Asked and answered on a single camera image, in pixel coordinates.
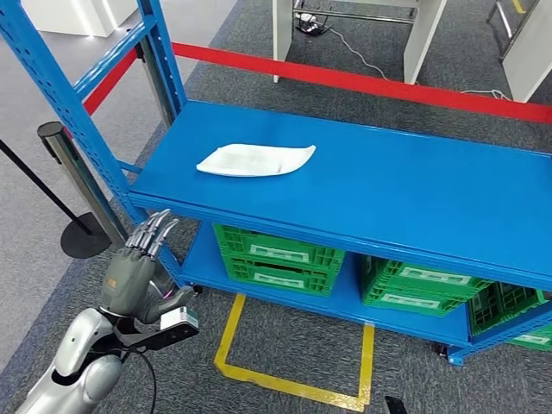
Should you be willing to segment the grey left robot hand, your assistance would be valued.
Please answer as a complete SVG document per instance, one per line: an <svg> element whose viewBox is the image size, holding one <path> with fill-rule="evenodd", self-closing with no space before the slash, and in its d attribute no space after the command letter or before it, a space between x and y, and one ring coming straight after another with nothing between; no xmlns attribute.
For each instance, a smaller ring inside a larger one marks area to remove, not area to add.
<svg viewBox="0 0 552 414"><path fill-rule="evenodd" d="M169 209L155 212L138 224L111 260L103 281L100 309L117 317L153 324L169 311L186 305L196 292L187 285L160 298L151 285L158 255L177 218L162 224Z"/></svg>

